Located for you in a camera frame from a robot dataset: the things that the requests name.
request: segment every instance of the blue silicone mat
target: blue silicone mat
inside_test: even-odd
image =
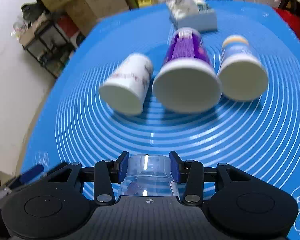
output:
[[[282,188],[300,211],[300,42],[268,6],[209,4],[217,12],[218,31],[202,38],[215,71],[223,40],[245,36],[269,74],[259,99],[222,97],[205,113],[181,115],[165,110],[149,90],[141,115],[114,113],[100,100],[98,86],[132,52],[150,57],[156,75],[174,32],[164,4],[122,13],[98,24],[66,66],[34,128],[22,170],[42,163],[47,171],[60,161],[93,166],[123,150],[162,155],[175,150],[183,160],[205,166],[227,162]],[[204,191],[211,196],[213,184]],[[92,183],[85,184],[84,194],[92,197]],[[300,212],[289,237],[300,239]]]

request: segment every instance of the white paper cup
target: white paper cup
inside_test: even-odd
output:
[[[222,44],[218,77],[223,94],[236,101],[250,101],[267,89],[269,78],[248,41],[231,35]]]
[[[167,109],[177,113],[203,112],[218,103],[220,82],[198,31],[181,28],[174,33],[152,90]]]
[[[152,73],[148,57],[130,54],[99,87],[100,97],[119,113],[141,114]]]

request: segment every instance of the clear plastic cup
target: clear plastic cup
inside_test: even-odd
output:
[[[170,159],[163,155],[131,156],[117,199],[121,195],[179,196],[177,184],[171,176]]]

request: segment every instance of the tissue box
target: tissue box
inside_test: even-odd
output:
[[[199,32],[206,32],[216,31],[218,28],[216,12],[211,8],[201,11],[199,14],[188,15],[181,19],[175,19],[172,12],[170,12],[170,19],[176,29],[191,27]]]

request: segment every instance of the yellow object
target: yellow object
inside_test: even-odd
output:
[[[139,7],[149,6],[156,3],[156,0],[138,0]]]
[[[249,42],[247,41],[246,38],[240,36],[240,35],[231,35],[229,37],[227,37],[224,42],[222,43],[222,47],[224,48],[225,46],[227,46],[228,44],[230,44],[231,42],[242,42],[245,43],[247,45],[249,45]]]

